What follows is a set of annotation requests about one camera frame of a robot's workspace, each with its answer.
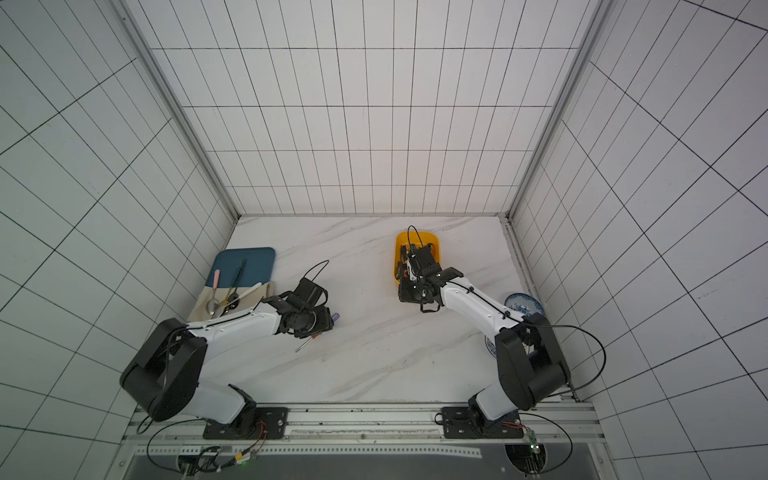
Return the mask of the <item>purple transparent handle screwdriver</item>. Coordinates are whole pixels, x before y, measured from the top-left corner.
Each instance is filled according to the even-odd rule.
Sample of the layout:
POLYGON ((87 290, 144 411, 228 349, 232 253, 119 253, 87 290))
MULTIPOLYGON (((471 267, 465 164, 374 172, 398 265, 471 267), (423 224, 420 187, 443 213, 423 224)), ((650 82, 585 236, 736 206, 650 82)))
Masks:
MULTIPOLYGON (((340 314, 339 314, 338 312, 335 312, 335 313, 333 313, 333 314, 331 315, 331 327, 334 327, 334 326, 335 326, 335 324, 338 322, 338 320, 339 320, 339 319, 340 319, 340 314)), ((304 348, 305 348, 305 347, 306 347, 306 346, 307 346, 307 345, 308 345, 310 342, 312 342, 312 341, 313 341, 314 339, 316 339, 317 337, 318 337, 318 335, 314 335, 314 336, 312 336, 312 337, 310 337, 310 338, 307 338, 307 339, 306 339, 306 340, 305 340, 305 341, 304 341, 304 342, 303 342, 303 343, 302 343, 302 344, 301 344, 301 345, 300 345, 300 346, 299 346, 299 347, 298 347, 298 348, 295 350, 295 352, 296 352, 296 353, 300 352, 302 349, 304 349, 304 348)))

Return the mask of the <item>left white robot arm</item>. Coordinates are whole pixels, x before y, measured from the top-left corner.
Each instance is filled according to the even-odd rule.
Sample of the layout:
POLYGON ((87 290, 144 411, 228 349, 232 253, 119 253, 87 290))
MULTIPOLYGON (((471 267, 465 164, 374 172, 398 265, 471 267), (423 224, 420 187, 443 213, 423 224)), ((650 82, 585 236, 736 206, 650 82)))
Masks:
POLYGON ((206 439, 279 438, 273 418, 243 389, 203 373, 213 358, 260 338, 279 334, 298 339, 330 331, 330 309, 297 300, 288 292, 211 320, 162 321, 121 374, 121 388, 154 422, 177 415, 206 421, 206 439))

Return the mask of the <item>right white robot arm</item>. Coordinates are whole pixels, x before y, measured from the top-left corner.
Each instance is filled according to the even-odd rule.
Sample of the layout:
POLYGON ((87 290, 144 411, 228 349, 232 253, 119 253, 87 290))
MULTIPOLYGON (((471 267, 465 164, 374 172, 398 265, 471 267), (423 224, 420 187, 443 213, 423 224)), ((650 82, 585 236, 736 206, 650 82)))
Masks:
POLYGON ((494 345, 497 380, 465 407, 444 407, 438 423, 447 438, 521 438, 519 413, 528 411, 571 380, 549 320, 524 315, 491 299, 466 278, 447 272, 397 281, 398 298, 422 313, 447 308, 469 320, 494 345))

